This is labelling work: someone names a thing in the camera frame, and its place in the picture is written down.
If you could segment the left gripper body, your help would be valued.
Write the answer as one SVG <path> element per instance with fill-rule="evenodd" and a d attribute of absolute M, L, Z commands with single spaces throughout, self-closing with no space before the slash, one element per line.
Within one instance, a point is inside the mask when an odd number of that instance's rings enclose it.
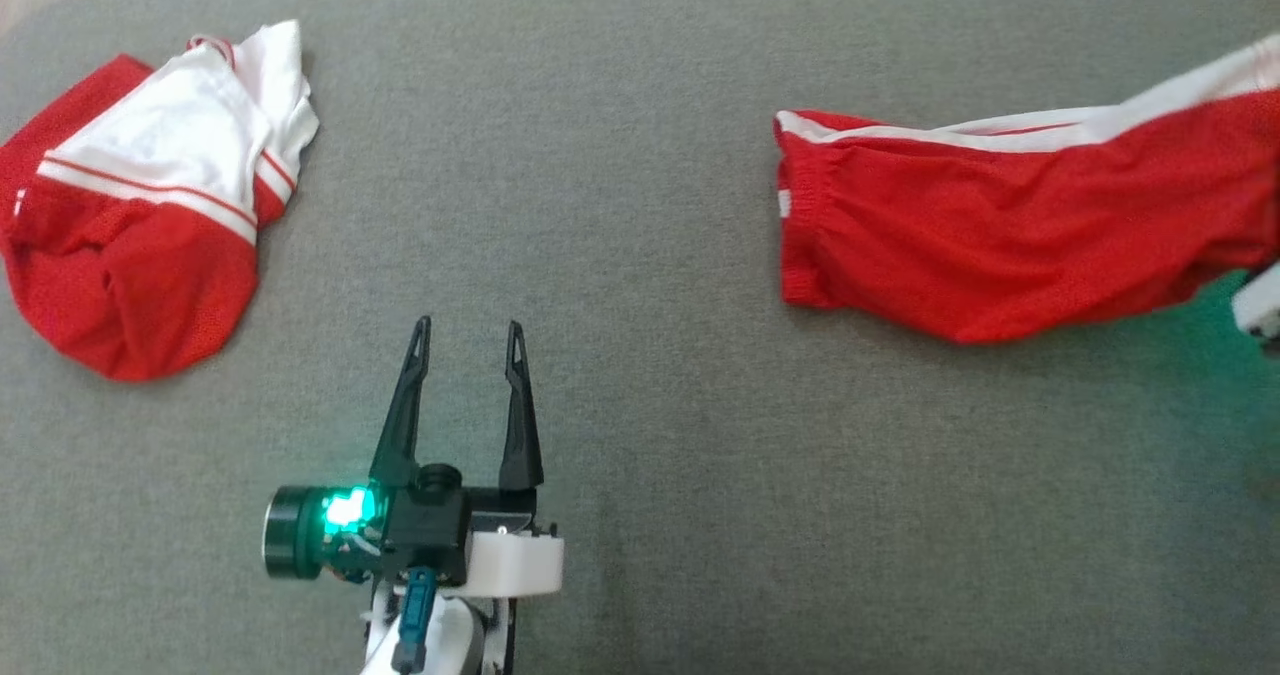
<path fill-rule="evenodd" d="M 535 491 L 465 487 L 472 503 L 468 579 L 447 596 L 522 598 L 562 588 L 564 541 L 535 526 Z M 393 491 L 375 485 L 284 485 L 265 512 L 265 569 L 275 579 L 403 584 L 384 573 L 381 541 Z"/>

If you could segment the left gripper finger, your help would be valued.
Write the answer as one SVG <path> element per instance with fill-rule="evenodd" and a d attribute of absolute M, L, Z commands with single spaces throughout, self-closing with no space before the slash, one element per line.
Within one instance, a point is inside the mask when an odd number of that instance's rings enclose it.
<path fill-rule="evenodd" d="M 544 468 L 527 350 L 518 321 L 509 323 L 506 380 L 511 392 L 498 487 L 502 491 L 534 491 L 544 483 Z"/>
<path fill-rule="evenodd" d="M 370 482 L 380 488 L 413 483 L 419 464 L 416 444 L 425 377 L 429 371 L 431 319 L 415 323 L 381 435 L 370 466 Z"/>

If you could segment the red white-striped mesh shorts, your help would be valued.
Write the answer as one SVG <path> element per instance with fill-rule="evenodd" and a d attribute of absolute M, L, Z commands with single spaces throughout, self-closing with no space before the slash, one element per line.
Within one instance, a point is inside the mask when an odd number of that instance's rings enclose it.
<path fill-rule="evenodd" d="M 960 345 L 1280 263 L 1280 32 L 1120 104 L 932 129 L 774 115 L 781 293 Z"/>

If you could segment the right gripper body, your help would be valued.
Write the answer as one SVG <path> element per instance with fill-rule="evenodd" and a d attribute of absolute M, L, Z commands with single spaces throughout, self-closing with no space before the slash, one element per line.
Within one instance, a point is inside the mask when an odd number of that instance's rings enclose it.
<path fill-rule="evenodd" d="M 1231 315 L 1266 356 L 1280 356 L 1280 263 L 1251 273 L 1231 297 Z"/>

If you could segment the red and white jersey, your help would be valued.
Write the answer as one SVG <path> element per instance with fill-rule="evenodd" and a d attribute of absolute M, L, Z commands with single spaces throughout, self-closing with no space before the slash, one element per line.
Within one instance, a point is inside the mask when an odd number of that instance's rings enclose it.
<path fill-rule="evenodd" d="M 59 354 L 118 382 L 174 375 L 230 339 L 259 233 L 319 131 L 296 20 L 122 54 L 0 145 L 0 259 Z"/>

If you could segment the grey fabric sofa seat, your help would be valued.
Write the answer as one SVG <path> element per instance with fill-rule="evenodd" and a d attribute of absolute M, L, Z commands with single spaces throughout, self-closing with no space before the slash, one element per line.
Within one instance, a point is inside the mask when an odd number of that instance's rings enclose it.
<path fill-rule="evenodd" d="M 73 0 L 0 38 L 0 141 L 116 53 L 294 18 L 323 128 L 215 359 L 54 354 L 0 278 L 0 675 L 355 675 L 366 590 L 274 581 L 280 484 L 497 479 L 524 324 L 564 588 L 516 675 L 1280 675 L 1280 360 L 1233 281 L 954 347 L 778 288 L 781 109 L 1116 102 L 1280 0 Z"/>

